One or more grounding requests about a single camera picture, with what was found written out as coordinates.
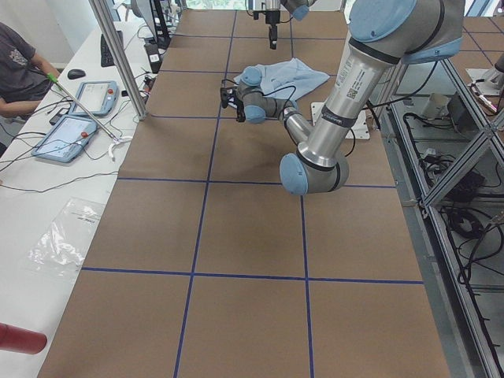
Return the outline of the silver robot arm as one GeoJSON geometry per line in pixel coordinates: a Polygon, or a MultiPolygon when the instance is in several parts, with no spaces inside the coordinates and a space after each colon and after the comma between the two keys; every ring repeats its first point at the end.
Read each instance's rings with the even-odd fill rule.
{"type": "Polygon", "coordinates": [[[463,1],[356,1],[350,11],[350,55],[315,124],[288,100],[267,98],[257,69],[244,70],[238,109],[250,123],[280,120],[297,150],[283,156],[280,179],[293,195],[334,191],[349,167],[339,151],[384,71],[454,56],[461,47],[463,1]]]}
{"type": "Polygon", "coordinates": [[[284,7],[296,20],[302,20],[315,2],[315,0],[272,0],[265,2],[262,12],[265,15],[265,23],[269,26],[270,49],[275,50],[277,46],[277,25],[280,23],[280,7],[284,7]]]}

